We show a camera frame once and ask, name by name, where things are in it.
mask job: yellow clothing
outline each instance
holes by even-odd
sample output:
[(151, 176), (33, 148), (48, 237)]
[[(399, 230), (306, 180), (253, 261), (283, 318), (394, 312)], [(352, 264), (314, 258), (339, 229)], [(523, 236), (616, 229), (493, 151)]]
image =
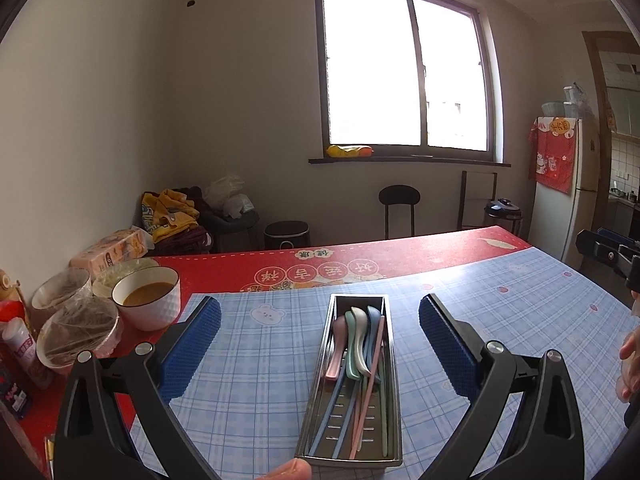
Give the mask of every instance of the yellow clothing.
[(196, 227), (199, 215), (193, 208), (193, 200), (187, 200), (184, 193), (165, 189), (159, 196), (154, 193), (142, 196), (142, 221), (155, 244)]

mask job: refrigerator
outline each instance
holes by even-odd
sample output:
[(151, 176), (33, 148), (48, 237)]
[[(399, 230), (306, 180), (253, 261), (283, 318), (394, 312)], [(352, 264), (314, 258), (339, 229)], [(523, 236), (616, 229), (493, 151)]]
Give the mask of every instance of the refrigerator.
[(569, 193), (536, 183), (529, 243), (575, 270), (582, 255), (575, 238), (591, 229), (600, 177), (600, 143), (595, 119), (577, 120), (573, 180)]

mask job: hand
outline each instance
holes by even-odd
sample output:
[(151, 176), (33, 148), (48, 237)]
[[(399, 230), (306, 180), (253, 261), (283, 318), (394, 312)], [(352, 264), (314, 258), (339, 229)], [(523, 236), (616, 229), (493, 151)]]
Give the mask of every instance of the hand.
[(269, 471), (260, 479), (265, 480), (311, 480), (311, 466), (301, 458), (294, 458), (282, 464), (273, 471)]
[[(634, 300), (640, 296), (632, 291)], [(640, 326), (626, 337), (620, 348), (620, 359), (625, 361), (622, 365), (623, 383), (618, 387), (618, 397), (627, 402), (632, 394), (640, 390)]]

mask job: brown soup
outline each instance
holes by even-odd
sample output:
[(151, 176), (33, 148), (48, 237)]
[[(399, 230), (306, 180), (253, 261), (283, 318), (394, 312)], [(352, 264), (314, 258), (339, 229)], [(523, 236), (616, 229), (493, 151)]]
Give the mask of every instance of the brown soup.
[(162, 298), (174, 285), (171, 283), (148, 283), (134, 290), (122, 302), (124, 306), (140, 306)]

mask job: bowl of soup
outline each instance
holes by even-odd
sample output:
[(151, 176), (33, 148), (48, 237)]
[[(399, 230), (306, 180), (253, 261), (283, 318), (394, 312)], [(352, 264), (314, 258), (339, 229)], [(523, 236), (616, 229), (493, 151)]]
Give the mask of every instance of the bowl of soup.
[(180, 314), (180, 277), (169, 267), (136, 270), (113, 287), (111, 297), (133, 326), (145, 332), (160, 330)]

